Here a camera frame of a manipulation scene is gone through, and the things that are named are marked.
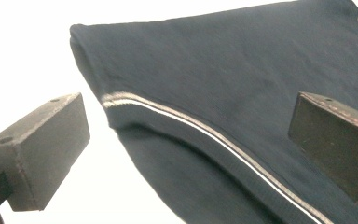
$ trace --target seam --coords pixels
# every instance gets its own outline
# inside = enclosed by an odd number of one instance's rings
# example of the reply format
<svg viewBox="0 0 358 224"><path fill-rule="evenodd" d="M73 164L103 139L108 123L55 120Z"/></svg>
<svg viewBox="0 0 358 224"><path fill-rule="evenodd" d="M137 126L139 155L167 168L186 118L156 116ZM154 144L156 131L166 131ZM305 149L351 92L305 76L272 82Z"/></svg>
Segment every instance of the seam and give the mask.
<svg viewBox="0 0 358 224"><path fill-rule="evenodd" d="M311 218L315 223L333 224L333 222L327 218L320 211L304 202L298 196L296 196L290 189L279 182L273 177L266 169L264 169L259 163L252 159L248 154L243 152L239 147L225 138L224 135L217 132L208 125L191 118L190 116L174 110L166 105L160 105L158 103L149 101L143 97L135 95L130 92L113 92L112 94L106 94L102 97L102 105L105 108L119 106L119 105L138 105L157 112L161 115L167 116L171 119L176 119L186 125L189 125L198 131L208 135L214 141L219 143L225 149L230 151L234 156L246 164L252 169L260 178L262 178L267 184L269 184L276 192L278 192L284 199L298 208L301 212Z"/></svg>

